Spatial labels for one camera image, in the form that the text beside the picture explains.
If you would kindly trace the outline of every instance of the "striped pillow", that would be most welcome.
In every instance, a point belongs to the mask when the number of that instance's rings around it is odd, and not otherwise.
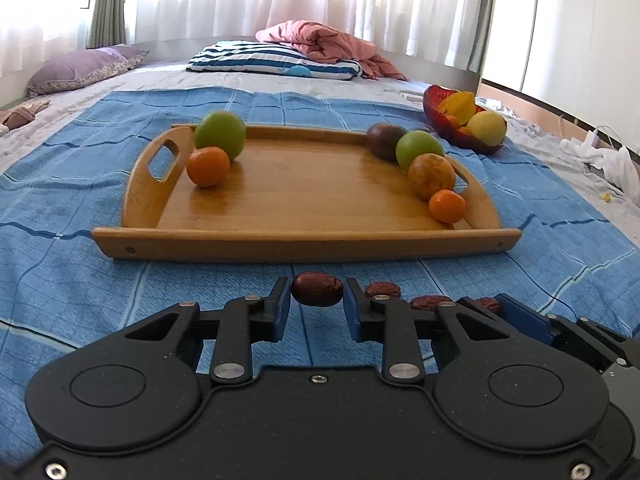
[[[352,79],[362,75],[357,61],[335,64],[311,61],[290,46],[252,41],[219,41],[191,58],[187,70],[193,72],[262,72],[267,74]]]

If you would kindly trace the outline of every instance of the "tray handle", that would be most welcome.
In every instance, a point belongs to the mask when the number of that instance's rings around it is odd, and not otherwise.
[[[494,202],[472,173],[455,158],[446,156],[456,174],[466,182],[466,189],[460,196],[466,201],[465,221],[472,229],[500,229],[500,217]]]
[[[174,156],[162,178],[149,171],[149,163],[166,146]],[[193,151],[193,131],[189,126],[176,126],[157,136],[140,153],[133,166],[122,202],[122,227],[155,227],[178,182],[187,159]]]

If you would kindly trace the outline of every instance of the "wooden tray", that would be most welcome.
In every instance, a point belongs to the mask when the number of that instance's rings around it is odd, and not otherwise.
[[[199,189],[184,167],[194,125],[156,137],[136,161],[121,227],[93,237],[112,258],[174,262],[392,260],[505,251],[520,238],[502,229],[491,199],[460,163],[467,215],[434,220],[395,164],[371,155],[365,136],[286,126],[246,128],[244,151],[219,187]],[[148,164],[166,146],[162,179]]]

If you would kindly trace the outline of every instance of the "red fruit bowl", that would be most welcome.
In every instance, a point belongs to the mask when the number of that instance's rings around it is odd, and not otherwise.
[[[427,122],[441,138],[447,140],[450,144],[466,150],[473,150],[483,155],[493,155],[502,147],[501,143],[497,146],[489,146],[477,137],[457,131],[449,120],[438,111],[438,105],[444,99],[456,93],[458,93],[456,90],[449,90],[437,85],[427,88],[422,99],[422,107],[424,108]],[[476,105],[476,113],[478,112],[484,112],[484,108]]]

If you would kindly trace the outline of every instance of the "white bed sheet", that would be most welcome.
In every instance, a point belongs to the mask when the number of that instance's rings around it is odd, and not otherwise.
[[[290,91],[318,98],[360,99],[422,108],[420,103],[410,102],[404,95],[422,94],[428,86],[423,82],[401,82],[391,79],[372,81],[356,78],[352,81],[336,82],[251,73],[193,73],[187,72],[185,68],[186,64],[183,62],[154,63],[88,88],[48,97],[51,106],[39,113],[35,121],[0,137],[0,171],[4,171],[33,151],[82,111],[113,90],[225,86],[249,92]],[[640,208],[604,179],[586,171],[580,161],[561,153],[558,149],[557,137],[542,132],[538,126],[518,119],[505,108],[501,112],[511,115],[508,136],[514,142],[540,158],[640,247]],[[605,193],[611,196],[609,203],[602,199]]]

